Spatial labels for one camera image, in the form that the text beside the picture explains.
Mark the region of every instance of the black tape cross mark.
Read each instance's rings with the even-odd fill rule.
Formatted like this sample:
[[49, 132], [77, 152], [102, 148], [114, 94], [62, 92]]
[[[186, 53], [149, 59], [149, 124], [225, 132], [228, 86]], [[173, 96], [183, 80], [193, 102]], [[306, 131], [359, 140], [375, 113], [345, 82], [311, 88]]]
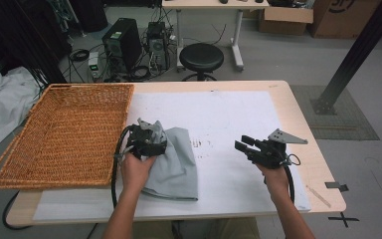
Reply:
[[340, 185], [339, 182], [324, 182], [327, 188], [339, 188], [340, 192], [349, 191], [346, 184]]
[[336, 220], [336, 221], [340, 221], [342, 220], [343, 223], [345, 224], [345, 227], [348, 228], [348, 221], [359, 221], [359, 219], [357, 218], [349, 218], [349, 217], [345, 217], [345, 215], [343, 215], [343, 212], [340, 212], [340, 216], [341, 217], [328, 217], [328, 220]]

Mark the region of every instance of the forearm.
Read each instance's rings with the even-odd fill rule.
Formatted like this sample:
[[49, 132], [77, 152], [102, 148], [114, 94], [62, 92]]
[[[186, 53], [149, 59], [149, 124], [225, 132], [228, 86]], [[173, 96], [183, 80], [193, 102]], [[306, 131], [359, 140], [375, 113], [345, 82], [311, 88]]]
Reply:
[[129, 239], [139, 192], [122, 191], [110, 219], [103, 238]]
[[274, 203], [287, 239], [314, 238], [311, 230], [289, 198], [275, 198]]

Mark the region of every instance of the white table leg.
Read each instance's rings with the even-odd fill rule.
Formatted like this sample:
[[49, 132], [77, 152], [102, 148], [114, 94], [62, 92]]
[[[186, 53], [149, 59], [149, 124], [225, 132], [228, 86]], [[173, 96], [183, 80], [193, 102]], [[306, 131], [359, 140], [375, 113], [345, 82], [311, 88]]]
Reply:
[[232, 52], [234, 54], [235, 63], [240, 72], [244, 71], [244, 62], [243, 62], [243, 58], [241, 57], [240, 48], [238, 46], [242, 20], [243, 20], [243, 10], [240, 9], [238, 10], [238, 13], [237, 13], [237, 24], [235, 26], [234, 38], [231, 39]]
[[184, 66], [182, 66], [181, 62], [179, 61], [179, 55], [181, 54], [182, 49], [184, 48], [184, 41], [181, 36], [181, 10], [176, 10], [176, 35], [177, 35], [177, 42], [176, 42], [176, 70], [179, 72], [180, 70], [184, 69]]

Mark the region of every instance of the white desk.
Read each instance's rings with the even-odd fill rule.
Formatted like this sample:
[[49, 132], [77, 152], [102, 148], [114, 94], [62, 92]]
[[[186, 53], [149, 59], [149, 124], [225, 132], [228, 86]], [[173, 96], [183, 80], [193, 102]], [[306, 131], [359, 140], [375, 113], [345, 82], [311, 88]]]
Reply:
[[[308, 197], [311, 210], [309, 212], [343, 211], [345, 202], [338, 189], [327, 189], [324, 182], [334, 181], [330, 170], [316, 144], [315, 139], [303, 117], [302, 112], [286, 82], [253, 81], [253, 82], [189, 82], [189, 83], [142, 83], [136, 84], [136, 93], [188, 93], [207, 91], [263, 91], [268, 92], [275, 105], [282, 130], [306, 138], [308, 144], [289, 144], [288, 148], [300, 158], [303, 164], [298, 167], [303, 188]], [[42, 191], [22, 191], [13, 204], [7, 220], [12, 225], [59, 224], [79, 222], [104, 222], [100, 220], [54, 220], [34, 221], [33, 217], [41, 199]], [[263, 215], [263, 213], [246, 213], [247, 216]]]
[[243, 19], [243, 10], [256, 10], [269, 7], [269, 3], [265, 0], [263, 3], [256, 3], [255, 0], [248, 0], [247, 2], [239, 0], [229, 0], [227, 4], [222, 4], [219, 0], [163, 0], [163, 7], [166, 9], [175, 9], [177, 17], [177, 68], [182, 69], [183, 66], [179, 61], [179, 54], [181, 53], [184, 44], [181, 38], [181, 10], [183, 9], [237, 9], [237, 18], [235, 26], [234, 38], [231, 39], [232, 51], [235, 58], [235, 63], [239, 71], [244, 70], [244, 62], [241, 56], [240, 48], [238, 46], [238, 40], [241, 31], [241, 22]]

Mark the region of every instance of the folded gray cloth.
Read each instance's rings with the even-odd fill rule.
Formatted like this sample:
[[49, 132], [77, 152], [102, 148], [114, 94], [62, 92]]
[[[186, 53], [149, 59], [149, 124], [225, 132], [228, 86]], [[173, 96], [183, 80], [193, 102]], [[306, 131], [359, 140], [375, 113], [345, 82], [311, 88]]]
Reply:
[[198, 200], [197, 167], [188, 130], [180, 127], [163, 130], [160, 121], [138, 122], [141, 128], [153, 130], [154, 143], [167, 140], [166, 151], [157, 156], [142, 191], [166, 199]]

